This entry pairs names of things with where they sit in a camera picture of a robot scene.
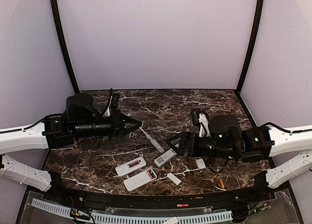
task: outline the red battery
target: red battery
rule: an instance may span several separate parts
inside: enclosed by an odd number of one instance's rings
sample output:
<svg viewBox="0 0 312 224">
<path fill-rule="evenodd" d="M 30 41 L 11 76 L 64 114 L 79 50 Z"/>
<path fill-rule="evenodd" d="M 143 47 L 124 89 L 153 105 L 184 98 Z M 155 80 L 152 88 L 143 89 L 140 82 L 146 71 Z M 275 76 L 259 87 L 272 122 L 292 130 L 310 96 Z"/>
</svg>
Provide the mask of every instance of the red battery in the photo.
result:
<svg viewBox="0 0 312 224">
<path fill-rule="evenodd" d="M 177 204 L 176 206 L 177 206 L 177 207 L 188 207 L 189 204 Z"/>
</svg>

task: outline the screwdriver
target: screwdriver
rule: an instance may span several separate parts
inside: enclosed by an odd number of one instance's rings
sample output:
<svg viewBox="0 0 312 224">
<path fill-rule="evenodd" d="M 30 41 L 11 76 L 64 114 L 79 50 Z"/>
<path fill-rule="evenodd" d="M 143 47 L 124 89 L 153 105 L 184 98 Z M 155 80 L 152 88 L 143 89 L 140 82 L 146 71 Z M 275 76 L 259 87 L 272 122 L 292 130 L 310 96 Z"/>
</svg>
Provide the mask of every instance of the screwdriver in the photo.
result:
<svg viewBox="0 0 312 224">
<path fill-rule="evenodd" d="M 160 144 L 149 134 L 147 134 L 142 127 L 140 127 L 140 130 L 145 134 L 145 136 L 149 139 L 149 141 L 151 142 L 152 145 L 154 145 L 154 147 L 160 152 L 160 153 L 164 153 L 165 150 L 163 149 L 162 146 L 160 146 Z"/>
</svg>

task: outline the black frame post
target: black frame post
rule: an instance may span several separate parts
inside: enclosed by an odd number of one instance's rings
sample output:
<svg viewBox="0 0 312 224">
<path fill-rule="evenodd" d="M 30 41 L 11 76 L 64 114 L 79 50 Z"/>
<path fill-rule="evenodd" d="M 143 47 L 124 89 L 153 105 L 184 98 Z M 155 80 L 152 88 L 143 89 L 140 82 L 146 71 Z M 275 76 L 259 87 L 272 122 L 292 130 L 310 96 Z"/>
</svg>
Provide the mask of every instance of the black frame post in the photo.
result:
<svg viewBox="0 0 312 224">
<path fill-rule="evenodd" d="M 245 61 L 244 61 L 242 72 L 240 74 L 239 81 L 238 81 L 237 88 L 236 88 L 236 91 L 238 92 L 238 94 L 240 94 L 240 92 L 242 91 L 242 88 L 243 88 L 243 85 L 247 76 L 248 68 L 250 65 L 250 61 L 253 56 L 254 45 L 255 45 L 255 41 L 256 41 L 258 29 L 259 29 L 259 24 L 260 24 L 263 1 L 264 0 L 257 0 L 257 5 L 255 7 L 252 33 L 250 35 Z"/>
<path fill-rule="evenodd" d="M 80 90 L 78 87 L 78 83 L 77 83 L 77 80 L 76 80 L 76 77 L 74 74 L 74 70 L 73 70 L 73 67 L 72 67 L 72 64 L 71 64 L 71 61 L 69 58 L 69 54 L 68 54 L 68 50 L 67 50 L 67 46 L 66 46 L 66 42 L 65 42 L 63 28 L 62 28 L 62 24 L 61 24 L 60 16 L 59 16 L 58 0 L 50 0 L 50 2 L 51 2 L 51 8 L 52 8 L 52 13 L 53 13 L 55 28 L 56 28 L 57 34 L 58 34 L 58 41 L 59 41 L 60 48 L 62 50 L 64 62 L 65 62 L 66 69 L 68 72 L 68 76 L 69 76 L 70 82 L 72 84 L 72 87 L 74 89 L 74 92 L 77 94 L 80 92 Z"/>
</svg>

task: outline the marble tabletop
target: marble tabletop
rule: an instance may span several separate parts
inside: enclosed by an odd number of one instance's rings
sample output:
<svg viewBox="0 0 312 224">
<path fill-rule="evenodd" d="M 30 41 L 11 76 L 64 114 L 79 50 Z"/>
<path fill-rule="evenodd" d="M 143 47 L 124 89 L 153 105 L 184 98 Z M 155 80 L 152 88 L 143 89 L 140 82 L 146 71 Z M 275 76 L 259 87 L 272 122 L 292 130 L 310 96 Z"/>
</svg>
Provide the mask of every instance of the marble tabletop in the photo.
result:
<svg viewBox="0 0 312 224">
<path fill-rule="evenodd" d="M 250 122 L 232 90 L 120 90 L 119 109 L 122 113 L 143 122 L 143 129 L 151 134 L 167 151 L 167 138 L 181 132 L 198 132 L 192 125 L 190 111 L 200 108 L 211 117 L 236 114 L 241 128 L 251 127 Z M 94 107 L 105 107 L 109 91 L 87 91 L 94 97 Z M 153 168 L 157 180 L 132 192 L 128 192 L 118 177 L 115 167 L 139 156 L 147 165 L 130 174 L 133 176 L 147 168 Z M 177 156 L 158 168 L 154 160 L 160 153 L 150 144 L 140 130 L 116 141 L 105 139 L 81 139 L 64 148 L 51 149 L 44 169 L 61 174 L 68 188 L 85 191 L 131 195 L 190 195 L 220 191 L 220 178 L 226 190 L 253 186 L 254 176 L 270 168 L 268 161 L 242 163 L 231 161 L 219 174 L 210 169 L 198 169 L 196 158 Z M 221 159 L 207 159 L 214 168 L 220 168 Z M 173 173 L 182 182 L 173 183 L 166 176 Z"/>
</svg>

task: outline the white wall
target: white wall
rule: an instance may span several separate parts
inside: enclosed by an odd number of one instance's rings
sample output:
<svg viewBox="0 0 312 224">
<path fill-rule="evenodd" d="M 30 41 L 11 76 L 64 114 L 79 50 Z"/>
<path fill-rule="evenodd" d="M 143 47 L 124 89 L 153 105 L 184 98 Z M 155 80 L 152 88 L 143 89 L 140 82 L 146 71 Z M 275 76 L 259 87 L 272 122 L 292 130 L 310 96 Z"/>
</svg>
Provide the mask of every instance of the white wall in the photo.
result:
<svg viewBox="0 0 312 224">
<path fill-rule="evenodd" d="M 256 0 L 58 0 L 79 87 L 235 89 Z"/>
<path fill-rule="evenodd" d="M 0 0 L 0 128 L 63 112 L 73 94 L 49 0 Z M 47 151 L 11 153 L 41 168 Z M 0 178 L 0 223 L 15 223 L 25 188 Z"/>
<path fill-rule="evenodd" d="M 242 97 L 258 125 L 312 124 L 312 0 L 264 0 Z M 297 153 L 275 158 L 277 165 Z M 306 224 L 312 224 L 312 173 L 291 180 Z"/>
</svg>

